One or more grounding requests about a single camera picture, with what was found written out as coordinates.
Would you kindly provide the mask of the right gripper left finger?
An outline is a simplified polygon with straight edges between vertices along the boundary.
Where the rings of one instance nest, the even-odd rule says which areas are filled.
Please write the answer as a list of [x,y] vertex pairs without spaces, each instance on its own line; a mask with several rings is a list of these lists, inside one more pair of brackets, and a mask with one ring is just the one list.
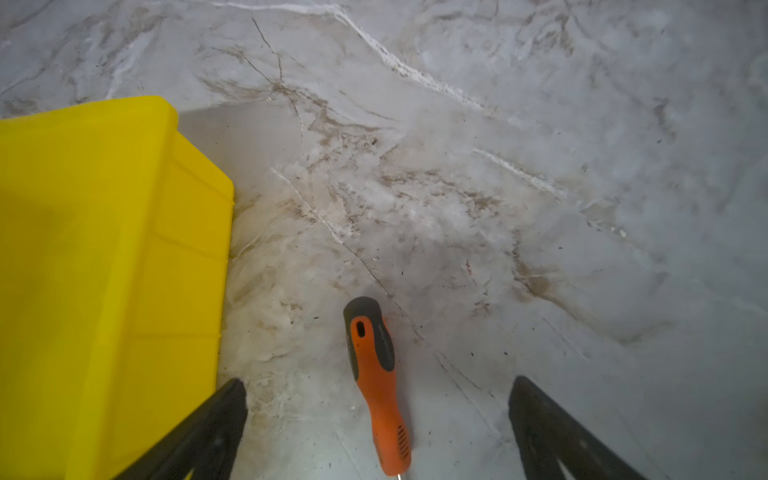
[[117,477],[228,480],[247,415],[245,385],[233,378]]

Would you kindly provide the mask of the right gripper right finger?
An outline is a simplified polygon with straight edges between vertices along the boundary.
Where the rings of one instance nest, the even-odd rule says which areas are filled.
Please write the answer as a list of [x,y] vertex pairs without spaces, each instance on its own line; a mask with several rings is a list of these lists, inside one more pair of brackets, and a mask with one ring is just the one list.
[[644,478],[529,378],[515,378],[508,406],[526,478]]

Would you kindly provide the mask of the orange black handled screwdriver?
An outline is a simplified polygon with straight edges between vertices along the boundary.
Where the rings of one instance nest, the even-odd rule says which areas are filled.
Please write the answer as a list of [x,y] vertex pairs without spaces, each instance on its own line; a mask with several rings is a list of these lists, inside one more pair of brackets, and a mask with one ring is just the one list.
[[403,479],[411,466],[410,434],[397,398],[396,358],[379,303],[367,296],[343,309],[356,385],[370,414],[373,443],[384,474]]

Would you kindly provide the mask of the yellow plastic bin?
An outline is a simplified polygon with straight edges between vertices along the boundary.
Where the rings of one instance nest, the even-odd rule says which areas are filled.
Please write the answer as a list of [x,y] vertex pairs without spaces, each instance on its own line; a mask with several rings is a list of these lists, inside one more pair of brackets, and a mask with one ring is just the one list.
[[1,475],[110,479],[215,391],[232,181],[157,96],[1,124]]

